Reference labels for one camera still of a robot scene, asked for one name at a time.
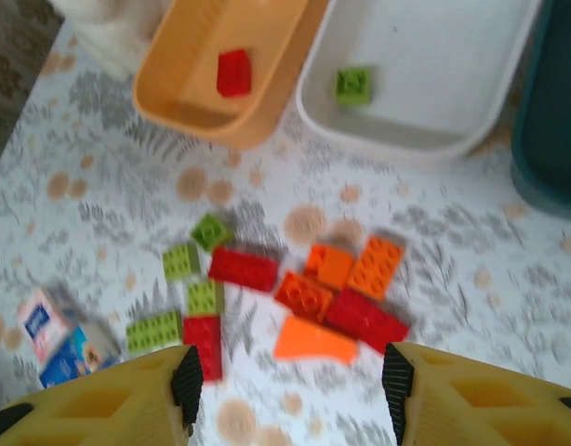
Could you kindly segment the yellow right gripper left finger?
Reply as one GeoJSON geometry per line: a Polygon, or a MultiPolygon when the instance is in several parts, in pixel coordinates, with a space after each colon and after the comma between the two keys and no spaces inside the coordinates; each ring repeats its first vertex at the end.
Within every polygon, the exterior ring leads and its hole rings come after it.
{"type": "Polygon", "coordinates": [[[186,445],[203,385],[195,346],[163,348],[0,410],[0,445],[186,445]]]}

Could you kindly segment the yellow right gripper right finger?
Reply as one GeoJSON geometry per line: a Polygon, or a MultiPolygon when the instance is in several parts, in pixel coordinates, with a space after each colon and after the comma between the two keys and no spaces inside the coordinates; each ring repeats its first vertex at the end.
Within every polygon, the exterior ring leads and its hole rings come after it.
{"type": "Polygon", "coordinates": [[[399,445],[571,445],[571,389],[435,348],[387,345],[399,445]]]}

